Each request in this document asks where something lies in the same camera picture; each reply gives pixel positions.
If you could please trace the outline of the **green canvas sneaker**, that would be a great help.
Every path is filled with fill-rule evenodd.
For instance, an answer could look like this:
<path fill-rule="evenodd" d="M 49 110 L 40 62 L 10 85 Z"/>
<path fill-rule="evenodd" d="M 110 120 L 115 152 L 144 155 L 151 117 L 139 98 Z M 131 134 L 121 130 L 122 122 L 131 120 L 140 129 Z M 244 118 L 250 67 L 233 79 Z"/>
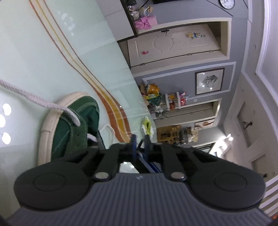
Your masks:
<path fill-rule="evenodd" d="M 86 92 L 75 92 L 57 104 L 71 110 L 81 125 L 76 126 L 63 110 L 51 109 L 40 130 L 38 165 L 90 146 L 105 148 L 99 133 L 99 105 L 92 96 Z"/>

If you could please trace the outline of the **white shoelace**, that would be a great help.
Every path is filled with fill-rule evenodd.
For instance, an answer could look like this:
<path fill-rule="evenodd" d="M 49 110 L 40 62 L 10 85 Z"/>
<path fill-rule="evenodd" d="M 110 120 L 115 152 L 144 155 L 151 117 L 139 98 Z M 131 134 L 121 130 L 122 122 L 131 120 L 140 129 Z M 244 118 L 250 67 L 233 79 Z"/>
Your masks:
<path fill-rule="evenodd" d="M 76 125 L 78 127 L 81 125 L 81 120 L 78 118 L 77 114 L 74 113 L 70 108 L 68 108 L 66 106 L 61 106 L 61 105 L 46 101 L 45 99 L 43 99 L 33 93 L 22 90 L 21 88 L 4 81 L 3 79 L 1 79 L 1 86 L 14 93 L 17 93 L 17 94 L 23 96 L 24 98 L 28 99 L 29 101 L 31 101 L 39 106 L 42 106 L 42 107 L 45 107 L 48 109 L 61 110 L 61 111 L 65 112 L 72 119 L 74 125 Z"/>

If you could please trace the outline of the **wooden chair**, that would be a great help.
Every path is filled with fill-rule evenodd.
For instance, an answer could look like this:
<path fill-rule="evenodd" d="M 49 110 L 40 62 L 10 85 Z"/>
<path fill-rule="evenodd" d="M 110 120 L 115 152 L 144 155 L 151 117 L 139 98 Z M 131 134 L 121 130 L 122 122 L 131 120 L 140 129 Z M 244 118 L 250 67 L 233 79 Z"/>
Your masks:
<path fill-rule="evenodd" d="M 157 128 L 157 141 L 161 143 L 174 144 L 179 141 L 181 125 L 166 126 Z"/>

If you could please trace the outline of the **yellow white folded cloth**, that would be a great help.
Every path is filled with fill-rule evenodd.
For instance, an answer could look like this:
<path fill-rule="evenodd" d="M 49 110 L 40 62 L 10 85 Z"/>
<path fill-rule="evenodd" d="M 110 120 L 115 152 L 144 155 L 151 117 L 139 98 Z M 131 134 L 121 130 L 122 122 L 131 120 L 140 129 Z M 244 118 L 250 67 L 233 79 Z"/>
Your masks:
<path fill-rule="evenodd" d="M 150 138 L 152 138 L 154 135 L 154 130 L 151 121 L 147 116 L 143 118 L 141 130 L 145 136 L 148 135 Z"/>

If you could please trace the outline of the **framed ink painting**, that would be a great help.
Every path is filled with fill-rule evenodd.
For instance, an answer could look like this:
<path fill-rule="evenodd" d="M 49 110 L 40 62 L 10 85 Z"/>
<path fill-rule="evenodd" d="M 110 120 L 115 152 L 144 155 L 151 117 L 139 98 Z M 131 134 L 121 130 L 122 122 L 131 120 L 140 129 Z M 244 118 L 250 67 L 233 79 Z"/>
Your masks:
<path fill-rule="evenodd" d="M 225 68 L 210 69 L 195 73 L 195 94 L 202 95 L 221 91 Z"/>

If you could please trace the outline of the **cardboard boxes and bags pile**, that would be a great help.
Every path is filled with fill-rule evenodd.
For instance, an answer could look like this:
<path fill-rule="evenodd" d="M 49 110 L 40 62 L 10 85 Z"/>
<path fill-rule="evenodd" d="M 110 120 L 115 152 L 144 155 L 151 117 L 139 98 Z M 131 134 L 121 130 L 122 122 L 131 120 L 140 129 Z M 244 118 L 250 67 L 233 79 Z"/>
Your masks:
<path fill-rule="evenodd" d="M 161 104 L 162 98 L 160 88 L 158 88 L 155 83 L 149 84 L 147 81 L 143 80 L 139 85 L 139 89 L 146 106 L 159 106 Z"/>

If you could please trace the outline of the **white interior door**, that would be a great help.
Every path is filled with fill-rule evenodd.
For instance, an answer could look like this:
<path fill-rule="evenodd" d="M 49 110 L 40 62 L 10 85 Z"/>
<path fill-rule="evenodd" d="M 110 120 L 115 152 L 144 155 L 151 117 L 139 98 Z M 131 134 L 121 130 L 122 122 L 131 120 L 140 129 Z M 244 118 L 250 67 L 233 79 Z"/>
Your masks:
<path fill-rule="evenodd" d="M 183 26 L 145 34 L 128 41 L 132 67 L 163 59 L 220 50 L 207 24 Z"/>

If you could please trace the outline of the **white TV cabinet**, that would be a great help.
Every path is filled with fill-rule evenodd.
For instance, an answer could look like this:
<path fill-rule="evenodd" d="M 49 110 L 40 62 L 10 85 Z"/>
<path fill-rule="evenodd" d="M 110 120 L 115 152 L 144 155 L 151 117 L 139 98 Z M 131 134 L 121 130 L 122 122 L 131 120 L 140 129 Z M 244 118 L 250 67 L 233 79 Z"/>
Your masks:
<path fill-rule="evenodd" d="M 128 40 L 138 36 L 125 1 L 98 0 L 97 3 L 117 41 Z"/>

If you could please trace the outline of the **flower bouquet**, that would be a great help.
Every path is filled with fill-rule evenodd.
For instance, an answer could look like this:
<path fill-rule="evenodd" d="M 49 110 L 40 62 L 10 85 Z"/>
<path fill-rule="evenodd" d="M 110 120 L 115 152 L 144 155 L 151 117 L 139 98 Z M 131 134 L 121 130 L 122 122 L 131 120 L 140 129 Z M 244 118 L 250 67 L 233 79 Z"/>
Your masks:
<path fill-rule="evenodd" d="M 148 17 L 153 12 L 152 6 L 141 7 L 139 10 L 135 10 L 134 7 L 129 6 L 130 15 L 134 20 L 138 20 L 141 17 Z"/>

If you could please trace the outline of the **white wall shelf with items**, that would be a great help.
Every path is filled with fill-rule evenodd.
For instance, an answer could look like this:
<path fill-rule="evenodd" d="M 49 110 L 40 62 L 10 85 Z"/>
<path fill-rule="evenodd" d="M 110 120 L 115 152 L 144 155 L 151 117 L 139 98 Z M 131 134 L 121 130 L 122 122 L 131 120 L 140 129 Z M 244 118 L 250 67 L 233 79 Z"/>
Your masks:
<path fill-rule="evenodd" d="M 176 93 L 165 94 L 167 110 L 181 109 L 186 105 L 187 99 L 188 95 L 186 92 L 179 93 L 179 91 L 177 91 Z"/>

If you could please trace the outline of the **round wall clock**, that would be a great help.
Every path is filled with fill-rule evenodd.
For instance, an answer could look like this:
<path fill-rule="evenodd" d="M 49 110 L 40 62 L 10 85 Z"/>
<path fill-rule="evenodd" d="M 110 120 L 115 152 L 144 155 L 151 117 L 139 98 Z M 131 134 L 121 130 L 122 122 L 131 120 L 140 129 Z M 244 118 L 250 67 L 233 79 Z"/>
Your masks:
<path fill-rule="evenodd" d="M 235 7 L 235 0 L 219 0 L 220 5 L 227 10 L 233 9 Z"/>

